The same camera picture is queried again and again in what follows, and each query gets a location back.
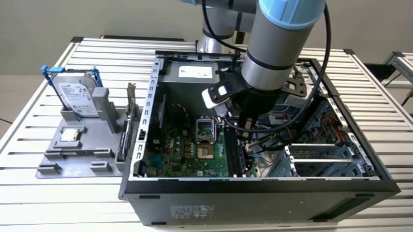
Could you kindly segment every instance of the blue clip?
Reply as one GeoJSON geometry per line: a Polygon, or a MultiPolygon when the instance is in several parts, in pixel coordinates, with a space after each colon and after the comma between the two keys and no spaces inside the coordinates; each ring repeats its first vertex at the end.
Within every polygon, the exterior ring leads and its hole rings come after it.
{"type": "Polygon", "coordinates": [[[97,83],[97,87],[103,87],[99,69],[96,69],[96,66],[93,66],[93,68],[92,68],[92,73],[95,74],[95,80],[96,80],[96,83],[97,83]]]}
{"type": "Polygon", "coordinates": [[[46,83],[49,84],[49,86],[52,85],[52,80],[49,78],[49,74],[46,72],[46,65],[41,66],[41,75],[44,76],[46,83]]]}
{"type": "Polygon", "coordinates": [[[64,73],[65,69],[63,67],[50,67],[49,73],[64,73]]]}
{"type": "Polygon", "coordinates": [[[263,157],[260,154],[248,154],[247,156],[254,157],[254,158],[262,158],[263,157]]]}

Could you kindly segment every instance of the white label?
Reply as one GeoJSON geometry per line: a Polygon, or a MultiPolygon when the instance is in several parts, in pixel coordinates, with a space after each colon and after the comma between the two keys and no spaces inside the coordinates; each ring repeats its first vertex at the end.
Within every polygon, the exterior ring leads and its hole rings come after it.
{"type": "Polygon", "coordinates": [[[171,205],[169,211],[173,219],[212,218],[214,205],[171,205]]]}
{"type": "Polygon", "coordinates": [[[179,77],[212,78],[212,67],[180,66],[179,77]]]}
{"type": "Polygon", "coordinates": [[[97,111],[85,86],[73,83],[60,83],[59,86],[72,111],[81,116],[96,116],[97,111]]]}

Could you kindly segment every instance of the wire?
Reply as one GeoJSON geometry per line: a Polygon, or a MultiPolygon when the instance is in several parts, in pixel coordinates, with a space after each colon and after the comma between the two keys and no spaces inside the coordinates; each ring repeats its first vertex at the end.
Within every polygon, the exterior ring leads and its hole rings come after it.
{"type": "Polygon", "coordinates": [[[246,129],[242,127],[235,126],[228,120],[227,118],[223,119],[224,123],[234,129],[236,129],[238,131],[242,132],[247,132],[247,133],[268,133],[268,132],[279,132],[280,130],[283,130],[287,126],[290,126],[296,119],[300,117],[300,115],[303,114],[307,106],[310,105],[310,102],[312,100],[312,97],[315,95],[318,86],[320,84],[322,78],[323,78],[323,74],[324,74],[324,70],[327,68],[327,63],[328,63],[328,58],[330,58],[330,49],[331,49],[331,22],[330,22],[330,13],[328,13],[328,7],[327,7],[327,3],[324,5],[323,8],[323,16],[324,16],[324,26],[326,26],[326,49],[324,49],[324,55],[323,55],[323,62],[322,62],[322,66],[320,66],[320,70],[319,70],[319,76],[318,79],[314,83],[314,87],[311,90],[311,93],[303,103],[303,106],[300,108],[300,110],[298,111],[298,113],[295,114],[294,118],[284,124],[279,125],[278,127],[274,127],[271,129],[246,129]]]}
{"type": "Polygon", "coordinates": [[[252,153],[252,154],[250,154],[248,155],[250,157],[252,157],[252,158],[260,158],[260,159],[263,159],[267,163],[271,163],[272,161],[268,161],[260,154],[258,154],[258,153],[252,153]]]}
{"type": "Polygon", "coordinates": [[[316,139],[316,138],[319,137],[319,135],[320,135],[320,132],[322,132],[322,130],[323,130],[323,119],[324,119],[324,118],[326,118],[326,119],[328,120],[328,122],[330,122],[330,126],[331,126],[333,132],[334,132],[334,134],[335,134],[337,140],[338,140],[339,142],[343,142],[343,137],[342,137],[342,135],[341,135],[341,133],[339,133],[339,131],[338,131],[338,128],[335,128],[335,127],[331,125],[333,120],[337,121],[335,118],[334,118],[331,115],[323,115],[323,116],[320,116],[319,130],[318,130],[318,132],[316,132],[314,138],[316,139]]]}
{"type": "Polygon", "coordinates": [[[263,172],[264,172],[264,170],[266,170],[268,167],[271,167],[274,163],[275,163],[275,161],[272,161],[272,162],[264,167],[264,169],[260,171],[260,173],[259,173],[259,176],[260,176],[260,177],[263,177],[263,172]]]}
{"type": "Polygon", "coordinates": [[[272,136],[266,137],[266,138],[262,139],[262,140],[255,141],[254,143],[250,144],[250,147],[254,147],[254,146],[256,146],[258,144],[262,144],[262,143],[270,141],[271,139],[274,139],[275,135],[276,135],[276,134],[274,134],[272,136]]]}
{"type": "MultiPolygon", "coordinates": [[[[338,122],[338,120],[335,119],[334,116],[331,115],[327,115],[327,117],[334,121],[334,122],[338,122]]],[[[339,133],[339,129],[337,126],[331,126],[333,130],[335,131],[335,136],[338,137],[338,140],[343,143],[345,142],[345,139],[343,139],[343,136],[342,134],[339,133]]]]}
{"type": "Polygon", "coordinates": [[[5,119],[2,119],[2,118],[0,118],[0,121],[6,122],[6,123],[9,123],[9,124],[13,124],[13,122],[10,122],[10,121],[8,121],[8,120],[5,120],[5,119]]]}
{"type": "Polygon", "coordinates": [[[288,132],[290,139],[292,139],[290,128],[286,127],[286,132],[288,132]]]}
{"type": "Polygon", "coordinates": [[[401,75],[401,73],[395,77],[393,77],[393,79],[383,86],[386,87],[389,85],[389,83],[391,83],[391,81],[395,80],[397,77],[399,77],[399,75],[401,75]]]}
{"type": "Polygon", "coordinates": [[[409,98],[410,98],[410,97],[406,97],[406,98],[405,98],[405,100],[403,100],[402,103],[401,103],[401,106],[405,106],[405,104],[407,103],[409,98]]]}
{"type": "Polygon", "coordinates": [[[206,0],[202,0],[202,13],[203,13],[203,16],[204,16],[204,22],[206,22],[206,27],[207,27],[207,30],[208,30],[208,33],[211,34],[211,36],[214,37],[214,39],[216,40],[218,43],[220,43],[223,46],[234,49],[235,51],[239,51],[239,52],[246,52],[244,49],[239,48],[239,47],[235,47],[230,44],[227,44],[226,42],[223,42],[218,36],[215,35],[214,31],[212,31],[212,27],[208,23],[208,18],[207,18],[207,3],[206,3],[206,0]]]}
{"type": "Polygon", "coordinates": [[[187,116],[187,126],[189,126],[189,123],[188,123],[188,114],[187,114],[187,110],[185,108],[180,105],[180,104],[168,104],[169,106],[177,106],[183,112],[185,113],[185,116],[187,116]]]}

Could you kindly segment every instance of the gray wall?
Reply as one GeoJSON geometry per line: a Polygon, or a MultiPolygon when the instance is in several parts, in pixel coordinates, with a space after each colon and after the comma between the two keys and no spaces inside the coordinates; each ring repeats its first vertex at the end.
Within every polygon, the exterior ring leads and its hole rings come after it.
{"type": "MultiPolygon", "coordinates": [[[[367,62],[413,51],[413,0],[328,0],[333,47],[367,62]]],[[[176,0],[0,0],[0,73],[38,74],[54,64],[72,36],[200,36],[200,7],[176,0]]],[[[323,22],[307,47],[323,47],[323,22]]]]}

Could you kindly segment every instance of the metal slat surface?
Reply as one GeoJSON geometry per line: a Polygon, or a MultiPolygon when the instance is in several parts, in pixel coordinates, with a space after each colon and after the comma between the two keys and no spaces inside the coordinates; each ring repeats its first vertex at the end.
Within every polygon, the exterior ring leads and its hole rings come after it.
{"type": "MultiPolygon", "coordinates": [[[[57,65],[100,70],[109,100],[124,107],[125,87],[136,84],[136,101],[143,103],[155,50],[194,51],[194,43],[84,39],[72,45],[57,65]]],[[[322,62],[323,49],[306,48],[303,58],[322,62]]],[[[117,200],[120,177],[42,179],[34,178],[54,128],[60,123],[60,104],[54,92],[41,84],[29,106],[2,138],[0,151],[0,228],[1,231],[334,231],[403,232],[413,230],[413,150],[411,128],[387,103],[374,83],[342,50],[331,50],[327,74],[341,93],[351,115],[378,156],[398,182],[402,192],[351,219],[338,224],[220,225],[143,227],[128,203],[117,200]]]]}

